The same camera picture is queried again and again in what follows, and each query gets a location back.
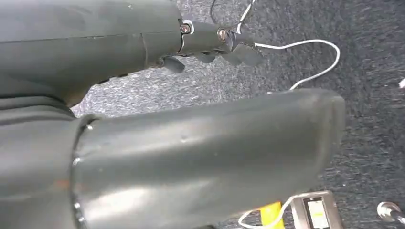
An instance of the gray cylindrical tube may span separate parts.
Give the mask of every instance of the gray cylindrical tube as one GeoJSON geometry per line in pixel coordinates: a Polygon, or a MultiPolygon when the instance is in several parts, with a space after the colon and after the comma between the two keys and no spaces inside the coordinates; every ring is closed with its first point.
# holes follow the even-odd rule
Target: gray cylindrical tube
{"type": "Polygon", "coordinates": [[[338,148],[344,101],[298,90],[94,121],[74,192],[89,229],[189,229],[311,187],[338,148]]]}
{"type": "Polygon", "coordinates": [[[72,106],[92,85],[181,48],[181,15],[171,0],[1,3],[2,97],[52,95],[72,106]]]}

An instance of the metal bolt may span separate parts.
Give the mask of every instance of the metal bolt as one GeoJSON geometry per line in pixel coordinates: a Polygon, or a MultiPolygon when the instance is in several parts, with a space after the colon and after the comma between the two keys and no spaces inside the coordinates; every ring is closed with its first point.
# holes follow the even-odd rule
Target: metal bolt
{"type": "Polygon", "coordinates": [[[189,24],[182,24],[182,25],[180,26],[180,32],[181,32],[182,34],[191,33],[191,27],[190,27],[190,25],[189,25],[189,24]]]}
{"type": "Polygon", "coordinates": [[[226,40],[226,37],[226,30],[218,30],[218,38],[220,41],[224,42],[226,40]]]}

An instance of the yellow object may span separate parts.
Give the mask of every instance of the yellow object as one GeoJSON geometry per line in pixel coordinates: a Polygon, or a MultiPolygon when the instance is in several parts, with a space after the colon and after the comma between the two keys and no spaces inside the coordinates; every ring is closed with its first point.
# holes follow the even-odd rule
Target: yellow object
{"type": "MultiPolygon", "coordinates": [[[[263,226],[267,226],[273,223],[274,220],[276,220],[277,216],[280,214],[280,211],[281,211],[280,202],[262,207],[260,209],[260,216],[262,218],[263,226]]],[[[273,229],[284,229],[283,219],[281,219],[280,222],[273,227],[273,229]]]]}

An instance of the robotic arm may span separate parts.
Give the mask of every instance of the robotic arm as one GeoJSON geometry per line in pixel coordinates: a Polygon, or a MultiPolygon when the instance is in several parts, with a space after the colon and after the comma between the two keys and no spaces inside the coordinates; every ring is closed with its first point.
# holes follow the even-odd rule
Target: robotic arm
{"type": "Polygon", "coordinates": [[[260,53],[170,0],[0,4],[2,228],[197,228],[306,190],[338,148],[344,101],[324,90],[76,119],[111,77],[260,53]]]}

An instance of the silver metal plate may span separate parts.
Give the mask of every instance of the silver metal plate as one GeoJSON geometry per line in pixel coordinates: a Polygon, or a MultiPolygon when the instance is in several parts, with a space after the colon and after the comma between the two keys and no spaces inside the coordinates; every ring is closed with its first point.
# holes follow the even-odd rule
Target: silver metal plate
{"type": "Polygon", "coordinates": [[[330,191],[302,194],[291,202],[296,229],[343,229],[330,191]]]}

